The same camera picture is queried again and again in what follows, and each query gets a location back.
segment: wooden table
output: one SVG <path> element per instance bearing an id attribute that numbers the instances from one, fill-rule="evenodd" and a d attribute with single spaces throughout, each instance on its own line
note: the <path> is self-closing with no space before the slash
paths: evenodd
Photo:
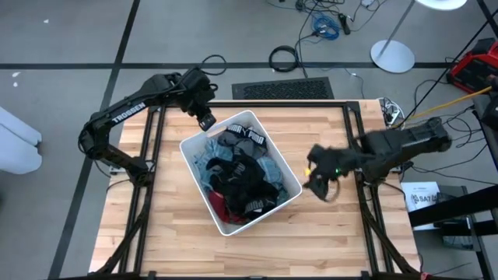
<path id="1" fill-rule="evenodd" d="M 365 130 L 384 128 L 378 101 L 359 103 Z M 303 174 L 306 155 L 314 143 L 347 146 L 339 108 L 212 108 L 219 121 L 245 109 L 255 112 L 302 183 L 306 181 Z M 130 155 L 139 154 L 145 119 L 143 113 L 125 122 L 120 149 Z M 370 270 L 352 176 L 342 181 L 340 195 L 331 204 L 319 201 L 305 190 L 290 205 L 256 226 L 236 236 L 223 237 L 179 150 L 180 141 L 198 131 L 194 118 L 178 109 L 167 110 L 143 273 L 154 270 L 158 275 L 359 276 L 360 271 Z M 115 176 L 111 183 L 125 178 L 125 175 Z M 388 181 L 399 186 L 394 175 Z M 109 190 L 90 271 L 102 266 L 121 241 L 131 196 L 130 183 Z M 380 186 L 379 197 L 388 236 L 409 263 L 418 268 L 417 249 L 402 194 Z M 374 242 L 380 269 L 385 271 L 376 237 Z M 135 245 L 130 253 L 129 271 Z"/>

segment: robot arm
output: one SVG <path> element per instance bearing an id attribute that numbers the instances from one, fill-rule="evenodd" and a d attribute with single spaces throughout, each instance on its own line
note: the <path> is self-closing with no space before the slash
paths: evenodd
<path id="1" fill-rule="evenodd" d="M 216 119 L 206 104 L 214 98 L 217 89 L 218 86 L 210 83 L 207 75 L 197 67 L 183 75 L 179 73 L 154 75 L 146 80 L 136 93 L 106 110 L 92 114 L 79 135 L 79 148 L 91 159 L 105 159 L 124 168 L 133 184 L 147 186 L 150 184 L 151 173 L 146 161 L 139 157 L 130 157 L 110 145 L 109 132 L 112 127 L 147 107 L 174 103 L 183 112 L 196 116 L 201 129 L 207 131 Z"/>
<path id="2" fill-rule="evenodd" d="M 325 200 L 330 180 L 337 181 L 340 176 L 359 169 L 366 182 L 379 183 L 389 170 L 419 154 L 447 151 L 451 147 L 451 137 L 437 117 L 402 131 L 372 131 L 358 137 L 354 144 L 355 149 L 325 149 L 315 145 L 307 159 L 316 168 L 310 172 L 304 187 Z"/>

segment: white plastic bin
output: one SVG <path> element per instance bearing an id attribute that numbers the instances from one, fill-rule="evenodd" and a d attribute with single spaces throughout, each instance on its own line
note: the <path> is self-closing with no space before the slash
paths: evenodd
<path id="1" fill-rule="evenodd" d="M 260 135 L 264 135 L 267 140 L 267 148 L 268 155 L 275 160 L 277 166 L 282 171 L 283 177 L 283 186 L 289 193 L 289 200 L 282 203 L 281 205 L 275 207 L 270 212 L 262 215 L 261 217 L 245 224 L 243 226 L 233 225 L 226 222 L 223 222 L 218 218 L 218 215 L 214 212 L 211 207 L 211 204 L 208 200 L 208 194 L 205 193 L 205 190 L 201 187 L 201 177 L 199 174 L 198 167 L 194 164 L 194 157 L 200 153 L 202 153 L 205 149 L 205 144 L 208 141 L 208 135 L 213 131 L 218 131 L 222 128 L 225 128 L 231 124 L 240 124 L 246 128 L 252 127 L 254 131 L 256 131 Z M 198 134 L 183 140 L 180 143 L 181 154 L 184 156 L 185 161 L 188 164 L 188 169 L 190 170 L 192 176 L 194 177 L 195 183 L 199 191 L 201 192 L 202 198 L 204 199 L 205 204 L 208 206 L 209 212 L 211 213 L 212 218 L 215 220 L 215 224 L 218 227 L 219 231 L 224 236 L 232 236 L 234 234 L 240 233 L 245 229 L 255 225 L 257 222 L 262 219 L 270 216 L 272 213 L 277 212 L 279 209 L 288 205 L 294 198 L 297 198 L 301 192 L 303 192 L 303 187 L 297 180 L 294 173 L 291 171 L 289 165 L 283 159 L 282 154 L 280 154 L 279 150 L 275 146 L 275 143 L 270 139 L 270 136 L 263 128 L 263 125 L 256 118 L 256 115 L 250 110 L 245 110 L 236 114 L 233 117 L 230 117 L 218 124 L 213 125 L 207 132 L 199 132 Z"/>

